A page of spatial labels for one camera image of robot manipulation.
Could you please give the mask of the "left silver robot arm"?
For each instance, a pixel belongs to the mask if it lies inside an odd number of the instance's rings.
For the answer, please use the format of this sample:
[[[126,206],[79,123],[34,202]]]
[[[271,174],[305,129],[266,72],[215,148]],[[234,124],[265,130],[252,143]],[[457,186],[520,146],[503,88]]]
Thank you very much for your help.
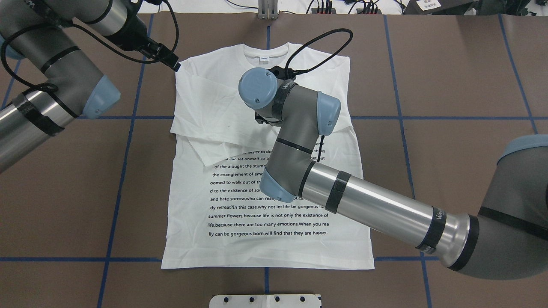
[[[3,0],[1,62],[27,86],[1,111],[1,170],[7,170],[74,119],[99,117],[121,93],[63,30],[80,29],[118,55],[180,67],[173,47],[151,39],[130,0]]]

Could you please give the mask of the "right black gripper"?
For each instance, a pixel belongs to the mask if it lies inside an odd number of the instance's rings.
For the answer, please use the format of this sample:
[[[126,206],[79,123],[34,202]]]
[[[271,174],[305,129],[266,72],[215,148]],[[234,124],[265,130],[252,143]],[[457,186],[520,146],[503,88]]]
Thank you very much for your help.
[[[258,124],[269,124],[272,126],[281,126],[281,115],[272,113],[269,117],[263,117],[262,115],[255,113],[255,121]]]

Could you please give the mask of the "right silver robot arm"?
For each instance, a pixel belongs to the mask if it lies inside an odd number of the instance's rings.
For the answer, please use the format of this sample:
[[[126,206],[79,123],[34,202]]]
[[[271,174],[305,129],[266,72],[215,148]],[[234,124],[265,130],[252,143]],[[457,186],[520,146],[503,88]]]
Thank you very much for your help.
[[[547,135],[510,142],[477,215],[450,214],[311,159],[333,132],[341,102],[279,80],[264,68],[245,72],[247,107],[280,127],[260,181],[268,197],[311,201],[432,254],[452,271],[482,279],[519,279],[547,270]]]

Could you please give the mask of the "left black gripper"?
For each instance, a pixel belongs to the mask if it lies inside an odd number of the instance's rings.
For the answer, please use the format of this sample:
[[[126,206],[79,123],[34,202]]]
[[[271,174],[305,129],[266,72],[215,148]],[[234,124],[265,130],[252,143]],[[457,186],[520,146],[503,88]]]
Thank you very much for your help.
[[[163,44],[153,41],[147,35],[147,28],[140,19],[129,19],[116,32],[116,46],[124,51],[139,51],[147,58],[163,60],[163,64],[174,72],[180,68],[180,62],[175,54]]]

